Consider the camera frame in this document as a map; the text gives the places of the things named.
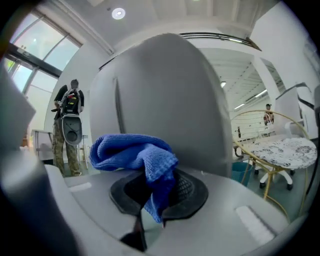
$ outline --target teal floor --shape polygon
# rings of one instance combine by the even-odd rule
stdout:
[[[309,185],[313,169],[314,164],[307,169],[307,186]],[[264,189],[260,188],[260,179],[264,174],[265,173],[262,170],[259,171],[258,175],[254,175],[252,173],[247,186],[248,189],[252,190],[261,197],[263,197]],[[283,176],[280,175],[276,182],[271,183],[268,195],[278,201],[285,208],[290,221],[293,221],[299,216],[300,206],[305,189],[305,170],[296,170],[295,174],[291,176],[291,178],[293,181],[292,190],[287,190],[287,181]],[[316,173],[311,190],[308,196],[305,198],[303,212],[307,212],[309,210],[313,198],[317,192],[319,182],[320,171]],[[268,200],[268,202],[279,208],[279,206],[272,201]]]

